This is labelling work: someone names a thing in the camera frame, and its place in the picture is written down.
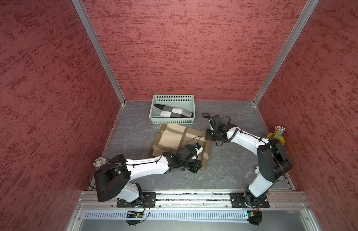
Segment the brown beige plaid scarf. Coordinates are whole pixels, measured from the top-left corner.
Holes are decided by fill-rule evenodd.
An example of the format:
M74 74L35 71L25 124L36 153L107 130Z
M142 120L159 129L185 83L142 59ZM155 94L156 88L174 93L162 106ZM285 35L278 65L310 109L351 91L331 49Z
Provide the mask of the brown beige plaid scarf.
M206 132L195 130L179 124L162 124L151 145L149 157L158 157L164 152L177 152L185 145L199 143L203 151L198 155L202 162L201 170L208 166L211 141L206 140Z

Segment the light green plastic basket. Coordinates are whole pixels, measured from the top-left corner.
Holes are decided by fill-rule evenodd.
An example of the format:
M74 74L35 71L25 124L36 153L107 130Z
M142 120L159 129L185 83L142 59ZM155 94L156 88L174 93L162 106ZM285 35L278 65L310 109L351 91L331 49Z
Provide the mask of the light green plastic basket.
M154 117L153 106L154 104L167 105L170 107L182 108L188 112L193 113L192 118L163 118ZM193 95L173 95L173 94L155 94L152 98L149 118L153 124L192 124L196 118L195 102Z

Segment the black white checkered scarf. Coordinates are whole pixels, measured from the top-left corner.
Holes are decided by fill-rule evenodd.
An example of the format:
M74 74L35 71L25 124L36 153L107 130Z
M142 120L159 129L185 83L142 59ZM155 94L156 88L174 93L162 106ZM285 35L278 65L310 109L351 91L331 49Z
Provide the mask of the black white checkered scarf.
M154 104L153 115L154 117L163 117L163 118L192 118L193 117L192 112L188 112L182 108L170 107L161 104Z

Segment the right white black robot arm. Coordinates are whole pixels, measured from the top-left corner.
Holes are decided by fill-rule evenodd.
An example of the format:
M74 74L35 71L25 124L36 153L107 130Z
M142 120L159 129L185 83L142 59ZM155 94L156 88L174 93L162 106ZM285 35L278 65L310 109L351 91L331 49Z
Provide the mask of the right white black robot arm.
M282 142L278 139L261 138L238 127L207 129L208 141L233 142L251 151L258 158L259 174L244 191L243 201L250 208L258 207L268 190L293 166Z

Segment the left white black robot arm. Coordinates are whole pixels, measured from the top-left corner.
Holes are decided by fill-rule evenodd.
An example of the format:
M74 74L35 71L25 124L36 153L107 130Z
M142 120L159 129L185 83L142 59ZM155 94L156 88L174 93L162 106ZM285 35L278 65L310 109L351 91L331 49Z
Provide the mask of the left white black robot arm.
M180 151L164 152L162 155L148 159L126 159L123 155L115 156L107 163L96 168L93 173L98 202L114 198L138 206L144 200L141 186L132 181L150 175L163 175L175 171L197 173L202 168L199 154L203 147L199 143L188 144Z

